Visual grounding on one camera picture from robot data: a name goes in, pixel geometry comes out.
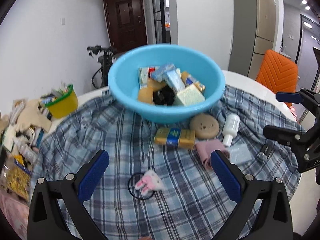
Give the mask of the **blue patterned packet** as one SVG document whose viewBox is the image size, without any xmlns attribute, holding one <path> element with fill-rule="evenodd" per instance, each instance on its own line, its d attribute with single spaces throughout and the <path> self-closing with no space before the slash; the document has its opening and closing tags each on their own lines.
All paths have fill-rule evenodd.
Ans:
<svg viewBox="0 0 320 240">
<path fill-rule="evenodd" d="M 151 74 L 150 74 L 150 78 L 157 81 L 157 82 L 163 82 L 164 80 L 164 74 L 166 72 L 169 72 L 171 70 L 175 70 L 176 67 L 174 64 L 169 63 L 169 64 L 165 64 L 162 65 L 160 67 L 158 67 L 156 70 L 154 70 Z"/>
</svg>

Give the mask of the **black hair scrunchie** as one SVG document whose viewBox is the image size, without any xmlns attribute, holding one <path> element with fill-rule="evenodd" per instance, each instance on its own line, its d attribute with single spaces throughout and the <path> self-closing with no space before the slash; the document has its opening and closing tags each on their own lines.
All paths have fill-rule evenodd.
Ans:
<svg viewBox="0 0 320 240">
<path fill-rule="evenodd" d="M 153 93 L 153 102 L 155 105 L 172 106 L 175 96 L 174 91 L 169 86 L 165 86 Z"/>
</svg>

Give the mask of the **black scooter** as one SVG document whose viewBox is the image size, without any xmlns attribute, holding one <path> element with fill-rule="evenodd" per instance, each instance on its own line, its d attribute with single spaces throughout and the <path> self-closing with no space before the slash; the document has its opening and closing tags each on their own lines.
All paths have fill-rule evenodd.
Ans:
<svg viewBox="0 0 320 240">
<path fill-rule="evenodd" d="M 107 87 L 108 72 L 110 71 L 110 68 L 113 64 L 114 55 L 116 55 L 118 51 L 113 46 L 110 46 L 108 48 L 103 48 L 101 45 L 96 45 L 94 47 L 89 46 L 87 47 L 87 51 L 89 52 L 89 56 L 91 57 L 93 57 L 93 54 L 99 55 L 100 53 L 103 53 L 103 55 L 99 56 L 97 59 L 97 62 L 101 65 L 101 67 L 92 76 L 91 83 L 95 89 Z M 94 78 L 99 72 L 101 72 L 101 84 L 98 87 L 94 82 Z"/>
</svg>

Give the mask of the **yellow snack packet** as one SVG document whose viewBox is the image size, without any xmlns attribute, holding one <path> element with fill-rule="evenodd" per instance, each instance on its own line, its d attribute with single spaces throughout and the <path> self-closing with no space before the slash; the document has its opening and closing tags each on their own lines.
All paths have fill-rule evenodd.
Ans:
<svg viewBox="0 0 320 240">
<path fill-rule="evenodd" d="M 197 80 L 195 77 L 193 77 L 191 74 L 188 72 L 184 71 L 181 72 L 181 79 L 184 82 L 186 86 L 189 85 L 195 85 L 195 87 L 201 92 L 204 93 L 206 87 L 202 83 L 200 83 L 199 80 Z"/>
</svg>

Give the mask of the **grey gold refrigerator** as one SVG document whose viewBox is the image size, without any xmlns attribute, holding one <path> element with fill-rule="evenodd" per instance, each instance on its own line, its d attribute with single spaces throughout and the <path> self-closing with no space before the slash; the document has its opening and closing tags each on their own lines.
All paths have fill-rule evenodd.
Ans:
<svg viewBox="0 0 320 240">
<path fill-rule="evenodd" d="M 233 42 L 228 70 L 256 79 L 265 52 L 273 48 L 275 0 L 234 0 Z"/>
</svg>

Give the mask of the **orange chair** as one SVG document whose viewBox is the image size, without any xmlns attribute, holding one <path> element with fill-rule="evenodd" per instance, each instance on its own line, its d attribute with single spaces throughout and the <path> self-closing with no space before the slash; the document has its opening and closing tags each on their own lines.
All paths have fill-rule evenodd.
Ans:
<svg viewBox="0 0 320 240">
<path fill-rule="evenodd" d="M 280 53 L 267 50 L 255 80 L 274 94 L 293 93 L 298 81 L 298 66 Z"/>
</svg>

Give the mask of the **gold blue cigarette pack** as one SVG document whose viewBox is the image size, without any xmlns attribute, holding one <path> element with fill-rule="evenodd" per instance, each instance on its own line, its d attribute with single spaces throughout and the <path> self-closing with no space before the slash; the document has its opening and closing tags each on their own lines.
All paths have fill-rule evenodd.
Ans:
<svg viewBox="0 0 320 240">
<path fill-rule="evenodd" d="M 157 130 L 154 143 L 192 150 L 195 146 L 195 131 L 180 128 L 161 127 Z"/>
</svg>

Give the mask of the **black small cylinder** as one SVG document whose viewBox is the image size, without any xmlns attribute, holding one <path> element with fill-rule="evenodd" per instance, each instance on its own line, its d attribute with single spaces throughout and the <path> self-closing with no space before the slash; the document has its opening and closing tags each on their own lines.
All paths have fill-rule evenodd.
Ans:
<svg viewBox="0 0 320 240">
<path fill-rule="evenodd" d="M 258 160 L 261 163 L 267 162 L 271 151 L 272 151 L 272 147 L 270 145 L 268 145 L 268 144 L 264 144 L 262 146 L 262 148 L 260 149 L 260 151 L 258 152 L 258 154 L 257 154 Z"/>
</svg>

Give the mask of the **dark brown door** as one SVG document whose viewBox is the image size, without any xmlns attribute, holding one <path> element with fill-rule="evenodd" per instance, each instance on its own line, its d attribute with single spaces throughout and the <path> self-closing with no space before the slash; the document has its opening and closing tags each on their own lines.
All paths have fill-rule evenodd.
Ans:
<svg viewBox="0 0 320 240">
<path fill-rule="evenodd" d="M 148 44 L 143 0 L 103 0 L 110 44 L 126 52 Z"/>
</svg>

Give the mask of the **blue plaid cloth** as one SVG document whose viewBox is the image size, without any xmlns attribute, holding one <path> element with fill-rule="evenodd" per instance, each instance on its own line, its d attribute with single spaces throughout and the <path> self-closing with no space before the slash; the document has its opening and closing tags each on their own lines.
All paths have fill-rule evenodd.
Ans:
<svg viewBox="0 0 320 240">
<path fill-rule="evenodd" d="M 227 115 L 240 118 L 232 145 L 246 144 L 253 160 L 240 170 L 256 179 L 281 178 L 292 197 L 300 181 L 289 147 L 267 140 L 267 125 L 303 131 L 277 107 L 231 86 L 209 110 L 223 127 Z M 99 150 L 110 161 L 85 208 L 109 239 L 211 239 L 235 207 L 196 150 L 154 143 L 159 124 L 126 109 L 111 95 L 93 98 L 63 120 L 42 141 L 31 185 L 77 172 Z M 265 163 L 257 154 L 272 147 Z"/>
</svg>

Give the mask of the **light blue plastic basin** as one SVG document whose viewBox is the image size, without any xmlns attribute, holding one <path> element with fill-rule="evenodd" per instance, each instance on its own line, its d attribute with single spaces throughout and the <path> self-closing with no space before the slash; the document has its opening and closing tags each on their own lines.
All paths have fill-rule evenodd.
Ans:
<svg viewBox="0 0 320 240">
<path fill-rule="evenodd" d="M 152 89 L 141 87 L 138 71 L 155 67 L 146 78 L 165 83 L 165 105 L 154 103 Z M 221 99 L 225 77 L 206 55 L 174 44 L 155 44 L 131 50 L 112 65 L 108 85 L 114 98 L 144 119 L 173 124 L 206 112 Z"/>
</svg>

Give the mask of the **white red medicine box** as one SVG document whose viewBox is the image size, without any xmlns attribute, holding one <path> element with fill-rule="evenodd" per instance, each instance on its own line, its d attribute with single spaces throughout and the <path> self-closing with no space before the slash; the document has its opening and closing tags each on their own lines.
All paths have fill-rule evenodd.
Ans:
<svg viewBox="0 0 320 240">
<path fill-rule="evenodd" d="M 148 79 L 152 72 L 157 70 L 159 66 L 149 66 L 138 68 L 138 82 L 141 86 L 144 86 L 148 83 Z"/>
</svg>

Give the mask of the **yellow green bin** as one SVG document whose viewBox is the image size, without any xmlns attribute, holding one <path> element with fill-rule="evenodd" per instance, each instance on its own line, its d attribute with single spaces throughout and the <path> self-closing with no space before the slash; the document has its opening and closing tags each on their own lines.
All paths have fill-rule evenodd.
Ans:
<svg viewBox="0 0 320 240">
<path fill-rule="evenodd" d="M 74 87 L 72 84 L 69 84 L 65 90 L 62 90 L 62 96 L 46 103 L 45 107 L 55 119 L 61 119 L 75 111 L 78 103 L 78 97 L 76 96 Z"/>
</svg>

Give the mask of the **clear plastic small box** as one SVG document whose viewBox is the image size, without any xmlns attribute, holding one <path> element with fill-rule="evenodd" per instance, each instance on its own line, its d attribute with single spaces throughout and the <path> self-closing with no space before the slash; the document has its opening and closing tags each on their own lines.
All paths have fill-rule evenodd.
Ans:
<svg viewBox="0 0 320 240">
<path fill-rule="evenodd" d="M 229 161 L 235 165 L 244 165 L 253 160 L 246 144 L 241 144 L 238 146 L 232 146 L 228 149 L 229 152 Z"/>
</svg>

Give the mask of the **light blue tissue pack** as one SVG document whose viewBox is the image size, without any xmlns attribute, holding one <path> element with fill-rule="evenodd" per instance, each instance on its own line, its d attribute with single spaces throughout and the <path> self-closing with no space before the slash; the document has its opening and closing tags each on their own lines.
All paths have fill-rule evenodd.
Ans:
<svg viewBox="0 0 320 240">
<path fill-rule="evenodd" d="M 164 81 L 175 92 L 178 93 L 185 89 L 185 84 L 177 69 L 171 70 L 164 74 Z"/>
</svg>

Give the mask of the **white small bottle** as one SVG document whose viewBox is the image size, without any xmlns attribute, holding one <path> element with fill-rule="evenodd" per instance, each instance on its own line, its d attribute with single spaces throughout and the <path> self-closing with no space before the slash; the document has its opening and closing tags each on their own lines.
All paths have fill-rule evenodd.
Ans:
<svg viewBox="0 0 320 240">
<path fill-rule="evenodd" d="M 236 114 L 229 114 L 226 117 L 225 124 L 222 130 L 223 141 L 222 143 L 229 147 L 232 144 L 233 139 L 238 134 L 240 124 L 240 118 Z"/>
</svg>

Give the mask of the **pale green soap box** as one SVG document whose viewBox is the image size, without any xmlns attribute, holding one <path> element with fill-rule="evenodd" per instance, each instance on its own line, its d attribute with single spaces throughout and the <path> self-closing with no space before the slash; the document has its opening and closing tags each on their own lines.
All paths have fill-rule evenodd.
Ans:
<svg viewBox="0 0 320 240">
<path fill-rule="evenodd" d="M 206 98 L 199 89 L 194 84 L 191 84 L 176 94 L 174 105 L 191 106 L 202 103 L 205 100 Z"/>
</svg>

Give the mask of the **tan translucent soap bar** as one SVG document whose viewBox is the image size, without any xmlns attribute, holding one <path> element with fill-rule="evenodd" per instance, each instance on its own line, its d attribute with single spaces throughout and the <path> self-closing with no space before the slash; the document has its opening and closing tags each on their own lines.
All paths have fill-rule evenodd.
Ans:
<svg viewBox="0 0 320 240">
<path fill-rule="evenodd" d="M 155 103 L 153 101 L 153 89 L 150 87 L 141 88 L 138 92 L 137 100 L 143 103 L 154 105 Z"/>
</svg>

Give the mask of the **beige plush toy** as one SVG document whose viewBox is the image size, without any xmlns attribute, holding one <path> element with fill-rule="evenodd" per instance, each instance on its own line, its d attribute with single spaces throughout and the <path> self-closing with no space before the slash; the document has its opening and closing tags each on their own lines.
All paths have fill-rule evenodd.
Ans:
<svg viewBox="0 0 320 240">
<path fill-rule="evenodd" d="M 49 132 L 52 122 L 40 112 L 40 107 L 39 99 L 28 101 L 17 118 L 17 124 L 22 125 L 23 128 L 40 127 L 45 132 Z"/>
</svg>

